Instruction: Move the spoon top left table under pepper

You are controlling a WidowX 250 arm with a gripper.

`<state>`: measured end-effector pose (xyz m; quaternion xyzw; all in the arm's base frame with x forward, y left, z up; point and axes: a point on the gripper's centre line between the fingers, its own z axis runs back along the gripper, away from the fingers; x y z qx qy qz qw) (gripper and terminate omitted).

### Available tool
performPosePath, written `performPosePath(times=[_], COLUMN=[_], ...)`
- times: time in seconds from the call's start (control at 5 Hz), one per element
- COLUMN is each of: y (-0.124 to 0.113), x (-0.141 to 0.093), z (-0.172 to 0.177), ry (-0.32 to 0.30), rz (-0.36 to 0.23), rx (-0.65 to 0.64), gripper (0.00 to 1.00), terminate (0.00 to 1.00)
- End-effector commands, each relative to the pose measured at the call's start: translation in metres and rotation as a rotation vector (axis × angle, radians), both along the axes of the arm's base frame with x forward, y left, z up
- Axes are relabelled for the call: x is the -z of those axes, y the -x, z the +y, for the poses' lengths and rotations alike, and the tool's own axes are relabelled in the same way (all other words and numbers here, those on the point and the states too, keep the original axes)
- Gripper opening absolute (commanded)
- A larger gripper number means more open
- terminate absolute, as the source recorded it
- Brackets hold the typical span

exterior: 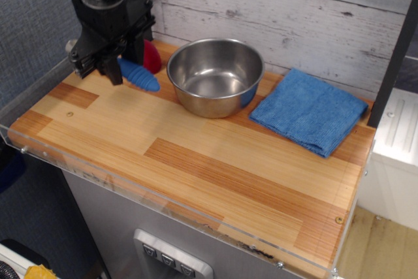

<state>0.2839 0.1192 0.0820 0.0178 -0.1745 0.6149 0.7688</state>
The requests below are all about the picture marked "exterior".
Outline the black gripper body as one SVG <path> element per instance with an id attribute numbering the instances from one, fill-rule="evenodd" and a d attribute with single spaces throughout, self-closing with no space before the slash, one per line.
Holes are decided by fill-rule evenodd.
<path id="1" fill-rule="evenodd" d="M 69 60 L 95 55 L 121 54 L 129 60 L 133 30 L 131 0 L 71 0 L 82 26 L 81 35 L 69 52 Z"/>

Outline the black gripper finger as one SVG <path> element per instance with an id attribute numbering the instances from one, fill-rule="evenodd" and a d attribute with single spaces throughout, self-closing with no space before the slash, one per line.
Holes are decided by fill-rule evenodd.
<path id="1" fill-rule="evenodd" d="M 123 84 L 118 54 L 95 55 L 95 67 L 101 75 L 105 75 L 114 86 Z"/>
<path id="2" fill-rule="evenodd" d="M 77 59 L 74 61 L 74 71 L 81 79 L 87 77 L 95 69 L 95 60 L 92 58 Z"/>

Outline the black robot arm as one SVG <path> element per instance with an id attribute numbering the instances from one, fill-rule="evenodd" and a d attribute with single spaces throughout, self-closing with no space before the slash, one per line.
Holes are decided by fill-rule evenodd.
<path id="1" fill-rule="evenodd" d="M 94 70 L 123 82 L 118 57 L 142 65 L 144 41 L 155 23 L 151 0 L 71 0 L 82 32 L 69 61 L 80 78 Z"/>

